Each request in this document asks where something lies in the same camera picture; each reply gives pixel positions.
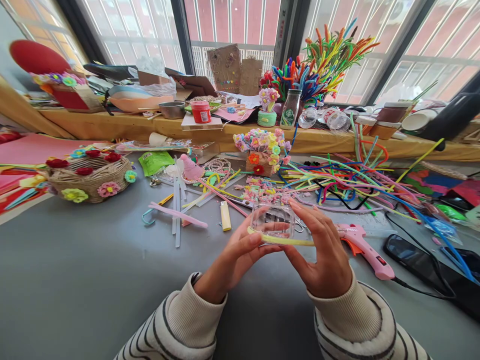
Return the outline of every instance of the pink glue gun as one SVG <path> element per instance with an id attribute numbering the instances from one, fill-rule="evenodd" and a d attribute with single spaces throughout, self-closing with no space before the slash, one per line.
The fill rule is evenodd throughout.
<path id="1" fill-rule="evenodd" d="M 363 227 L 355 224 L 336 224 L 336 227 L 340 238 L 350 246 L 353 256 L 362 254 L 375 271 L 377 278 L 391 280 L 395 277 L 394 270 L 390 265 L 365 241 L 366 232 Z"/>

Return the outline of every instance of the green packet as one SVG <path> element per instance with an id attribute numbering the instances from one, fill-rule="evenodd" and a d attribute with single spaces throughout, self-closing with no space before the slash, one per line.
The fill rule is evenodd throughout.
<path id="1" fill-rule="evenodd" d="M 149 151 L 138 158 L 143 174 L 148 177 L 159 172 L 161 168 L 175 164 L 167 151 Z"/>

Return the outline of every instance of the striped sleeve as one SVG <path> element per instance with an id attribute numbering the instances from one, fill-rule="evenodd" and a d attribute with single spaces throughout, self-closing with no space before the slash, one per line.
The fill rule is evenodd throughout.
<path id="1" fill-rule="evenodd" d="M 206 302 L 194 291 L 200 273 L 171 293 L 127 341 L 114 360 L 207 360 L 216 346 L 223 303 Z"/>
<path id="2" fill-rule="evenodd" d="M 315 304 L 314 323 L 325 359 L 430 360 L 427 352 L 395 321 L 385 299 L 353 276 L 350 289 Z"/>

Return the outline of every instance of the cuff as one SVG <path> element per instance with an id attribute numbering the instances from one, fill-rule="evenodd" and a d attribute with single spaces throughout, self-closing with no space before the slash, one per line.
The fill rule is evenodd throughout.
<path id="1" fill-rule="evenodd" d="M 166 317 L 173 336 L 190 348 L 204 348 L 215 342 L 215 332 L 228 295 L 221 304 L 203 300 L 194 290 L 194 283 L 202 276 L 193 273 L 181 291 L 169 296 Z"/>
<path id="2" fill-rule="evenodd" d="M 382 326 L 378 307 L 367 297 L 352 270 L 348 291 L 336 298 L 319 298 L 308 290 L 308 296 L 320 312 L 325 325 L 340 338 L 361 343 L 375 338 Z"/>

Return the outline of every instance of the starbucks bottle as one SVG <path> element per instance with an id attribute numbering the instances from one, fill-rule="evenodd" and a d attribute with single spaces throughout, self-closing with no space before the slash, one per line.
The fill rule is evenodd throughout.
<path id="1" fill-rule="evenodd" d="M 280 129 L 291 130 L 294 128 L 297 113 L 299 112 L 300 95 L 302 90 L 289 89 L 283 112 L 281 113 Z"/>

